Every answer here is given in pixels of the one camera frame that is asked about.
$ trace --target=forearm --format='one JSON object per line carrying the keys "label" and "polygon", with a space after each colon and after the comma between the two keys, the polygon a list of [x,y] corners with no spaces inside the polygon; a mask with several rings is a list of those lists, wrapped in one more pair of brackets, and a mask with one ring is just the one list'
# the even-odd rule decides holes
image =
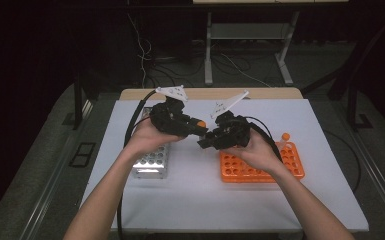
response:
{"label": "forearm", "polygon": [[64,239],[105,239],[139,154],[123,150],[71,222]]}
{"label": "forearm", "polygon": [[308,239],[354,239],[324,204],[284,167],[272,174]]}

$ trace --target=white triangular bracket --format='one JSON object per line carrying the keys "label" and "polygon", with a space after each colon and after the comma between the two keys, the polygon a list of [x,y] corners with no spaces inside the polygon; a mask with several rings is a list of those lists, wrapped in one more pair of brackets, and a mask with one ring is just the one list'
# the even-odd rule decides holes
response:
{"label": "white triangular bracket", "polygon": [[219,115],[229,111],[231,107],[233,107],[237,102],[242,100],[246,95],[248,95],[249,91],[244,90],[243,93],[233,96],[229,99],[225,99],[221,102],[216,102],[216,107],[213,110],[213,113],[211,113],[211,118],[216,118]]}
{"label": "white triangular bracket", "polygon": [[166,88],[158,87],[157,89],[155,89],[155,92],[163,94],[167,97],[175,98],[183,102],[188,101],[188,96],[186,95],[185,90],[183,89],[183,85],[178,87],[166,87]]}

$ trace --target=dark background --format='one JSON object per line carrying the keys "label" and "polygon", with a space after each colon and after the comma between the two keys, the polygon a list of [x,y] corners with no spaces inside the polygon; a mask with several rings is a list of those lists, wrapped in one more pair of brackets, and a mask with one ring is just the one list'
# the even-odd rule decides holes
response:
{"label": "dark background", "polygon": [[[228,13],[227,19],[219,20],[238,21],[243,16],[233,10]],[[254,14],[248,14],[248,20],[261,17],[258,11]],[[205,38],[203,12],[132,15],[139,16],[141,34],[179,57],[188,58],[189,52],[184,46],[177,51],[178,46]],[[303,8],[294,43],[355,42],[347,62],[352,69],[368,40],[384,25],[385,1],[351,0],[340,8]],[[137,52],[134,31],[120,10],[63,10],[53,1],[0,1],[0,199],[55,101],[75,77],[90,99],[101,91],[140,87]],[[385,116],[385,32],[363,62],[354,80]],[[348,76],[342,76],[345,84]]]}

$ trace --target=orange plastic tray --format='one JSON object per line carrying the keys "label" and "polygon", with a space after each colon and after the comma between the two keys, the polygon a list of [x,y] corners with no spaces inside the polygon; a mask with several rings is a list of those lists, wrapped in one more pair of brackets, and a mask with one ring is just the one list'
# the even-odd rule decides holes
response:
{"label": "orange plastic tray", "polygon": [[[283,164],[297,178],[305,176],[304,168],[298,155],[295,144],[287,142],[280,151]],[[266,172],[255,169],[246,164],[242,159],[220,151],[220,170],[223,182],[230,183],[252,183],[264,182],[273,183],[274,179]]]}

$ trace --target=gray carpet floor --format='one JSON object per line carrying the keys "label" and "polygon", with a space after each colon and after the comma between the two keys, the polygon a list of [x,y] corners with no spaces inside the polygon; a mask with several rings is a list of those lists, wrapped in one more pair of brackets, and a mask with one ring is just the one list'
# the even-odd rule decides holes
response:
{"label": "gray carpet floor", "polygon": [[[291,45],[286,63],[294,87],[302,88],[338,68],[349,56],[352,43]],[[166,61],[164,52],[158,53],[161,61],[148,75],[161,86],[205,87],[203,78],[202,46],[197,45],[192,61]],[[245,48],[241,45],[216,43],[213,46],[213,87],[264,87],[258,81],[241,74],[221,53],[230,57],[243,72],[273,87],[284,83],[273,54],[279,44],[257,42]],[[147,81],[147,87],[153,86]],[[344,122],[345,101],[332,102],[326,97],[330,83],[314,90],[306,97],[326,131],[326,138],[348,183],[357,182],[358,165],[353,151],[361,159],[354,134],[361,138],[370,156],[385,177],[385,119],[363,94],[358,98],[358,113],[365,114],[373,125],[352,133]],[[112,107],[120,92],[106,89],[97,100],[91,101],[85,119],[77,130],[66,125],[74,111],[73,87],[70,86],[55,104],[29,154],[0,203],[0,239],[61,239],[83,196],[94,160],[99,151]],[[68,166],[81,143],[95,143],[89,164],[85,168]],[[356,239],[385,239],[385,201],[372,178],[361,166],[362,177],[355,196],[366,215],[370,231],[354,233]],[[278,234],[128,234],[127,239],[278,239]],[[111,232],[109,239],[117,239]]]}

